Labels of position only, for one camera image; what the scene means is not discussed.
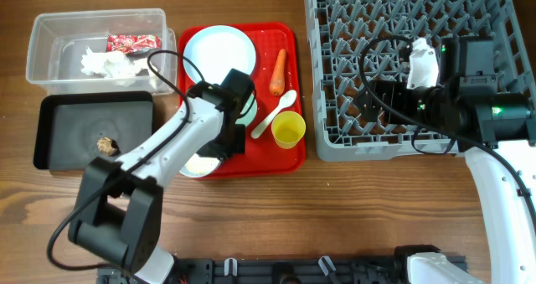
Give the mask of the green bowl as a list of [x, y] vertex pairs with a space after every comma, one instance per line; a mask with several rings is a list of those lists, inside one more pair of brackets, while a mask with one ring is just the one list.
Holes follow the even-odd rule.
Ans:
[[241, 112], [243, 116], [236, 121], [236, 124], [245, 125], [247, 127], [255, 119], [257, 110], [258, 105], [255, 95], [251, 95]]

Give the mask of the white rice grains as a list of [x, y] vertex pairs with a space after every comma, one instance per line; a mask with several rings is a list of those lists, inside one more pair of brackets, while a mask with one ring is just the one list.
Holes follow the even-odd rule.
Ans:
[[185, 167], [194, 175], [204, 176], [212, 173], [220, 165], [220, 160], [215, 157], [193, 156], [186, 163]]

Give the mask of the light blue small bowl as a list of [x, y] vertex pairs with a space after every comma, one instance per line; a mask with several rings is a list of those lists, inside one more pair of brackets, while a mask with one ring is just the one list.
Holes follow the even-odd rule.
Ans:
[[215, 157], [200, 157], [195, 153], [179, 171], [189, 178], [202, 178], [216, 170], [221, 161]]

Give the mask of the yellow plastic cup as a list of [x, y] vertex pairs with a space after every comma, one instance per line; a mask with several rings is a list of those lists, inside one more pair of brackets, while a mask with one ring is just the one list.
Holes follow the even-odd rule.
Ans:
[[291, 149], [304, 137], [306, 123], [301, 114], [294, 111], [279, 113], [271, 123], [271, 133], [276, 145]]

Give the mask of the white plastic spoon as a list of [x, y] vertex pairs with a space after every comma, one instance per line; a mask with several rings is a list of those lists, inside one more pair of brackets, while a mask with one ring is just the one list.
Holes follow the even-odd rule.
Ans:
[[283, 96], [280, 97], [277, 107], [271, 111], [251, 132], [250, 136], [253, 139], [257, 139], [265, 131], [265, 129], [271, 124], [275, 119], [278, 113], [283, 109], [288, 108], [294, 104], [297, 98], [297, 92], [295, 90], [287, 91]]

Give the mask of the brown mushroom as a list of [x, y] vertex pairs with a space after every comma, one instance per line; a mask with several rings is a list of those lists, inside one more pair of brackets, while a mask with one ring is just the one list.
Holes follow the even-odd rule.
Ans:
[[96, 146], [99, 153], [106, 155], [107, 157], [112, 157], [118, 152], [116, 142], [109, 137], [100, 138], [97, 141]]

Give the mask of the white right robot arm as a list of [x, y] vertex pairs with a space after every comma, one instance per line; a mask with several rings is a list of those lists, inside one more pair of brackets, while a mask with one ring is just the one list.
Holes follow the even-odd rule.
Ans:
[[453, 37], [433, 49], [401, 39], [406, 82], [368, 80], [373, 109], [448, 137], [464, 154], [481, 203], [495, 283], [535, 280], [535, 116], [501, 92], [490, 37]]

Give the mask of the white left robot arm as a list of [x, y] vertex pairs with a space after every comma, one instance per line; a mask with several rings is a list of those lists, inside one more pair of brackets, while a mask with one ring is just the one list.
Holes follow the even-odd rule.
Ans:
[[145, 283], [181, 283], [178, 260], [158, 244], [165, 187], [193, 156], [224, 162], [245, 151], [237, 119], [255, 85], [238, 70], [200, 81], [177, 113], [142, 145], [85, 169], [68, 239]]

